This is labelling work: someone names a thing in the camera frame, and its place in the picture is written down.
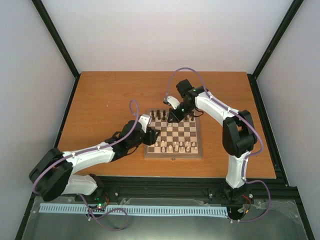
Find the wooden chess board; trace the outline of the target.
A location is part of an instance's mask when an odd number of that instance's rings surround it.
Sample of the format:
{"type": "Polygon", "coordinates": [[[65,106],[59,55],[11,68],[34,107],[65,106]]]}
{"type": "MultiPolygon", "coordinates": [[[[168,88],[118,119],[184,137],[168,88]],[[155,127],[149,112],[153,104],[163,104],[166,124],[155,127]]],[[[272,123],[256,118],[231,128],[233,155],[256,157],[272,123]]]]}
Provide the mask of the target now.
{"type": "Polygon", "coordinates": [[[150,127],[160,130],[155,144],[144,147],[145,158],[199,159],[203,157],[199,119],[187,116],[179,123],[167,122],[167,109],[149,108],[150,127]]]}

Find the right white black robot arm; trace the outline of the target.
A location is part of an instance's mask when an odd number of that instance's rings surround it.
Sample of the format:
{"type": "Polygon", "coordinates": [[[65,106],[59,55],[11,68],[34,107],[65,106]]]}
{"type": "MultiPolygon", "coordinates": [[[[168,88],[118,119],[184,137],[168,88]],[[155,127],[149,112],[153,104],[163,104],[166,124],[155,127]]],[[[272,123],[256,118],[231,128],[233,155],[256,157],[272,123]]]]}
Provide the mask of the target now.
{"type": "Polygon", "coordinates": [[[163,103],[172,107],[167,121],[179,123],[194,110],[207,113],[222,126],[222,146],[228,153],[228,169],[223,187],[225,199],[232,203],[245,191],[248,158],[258,141],[251,113],[238,111],[217,99],[206,87],[193,87],[185,79],[176,85],[180,102],[165,93],[163,103]]]}

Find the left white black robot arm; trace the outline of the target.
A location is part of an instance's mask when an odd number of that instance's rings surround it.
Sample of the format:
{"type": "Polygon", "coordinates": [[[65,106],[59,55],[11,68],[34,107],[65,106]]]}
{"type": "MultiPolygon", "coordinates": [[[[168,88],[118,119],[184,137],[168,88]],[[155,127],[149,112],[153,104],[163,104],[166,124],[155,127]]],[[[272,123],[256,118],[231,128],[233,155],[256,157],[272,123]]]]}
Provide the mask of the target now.
{"type": "Polygon", "coordinates": [[[105,193],[102,181],[93,173],[79,175],[78,172],[126,157],[141,144],[155,144],[161,131],[148,122],[143,116],[138,121],[130,120],[110,138],[81,150],[62,152],[51,148],[29,173],[33,192],[45,202],[61,195],[84,195],[95,202],[101,200],[105,193]]]}

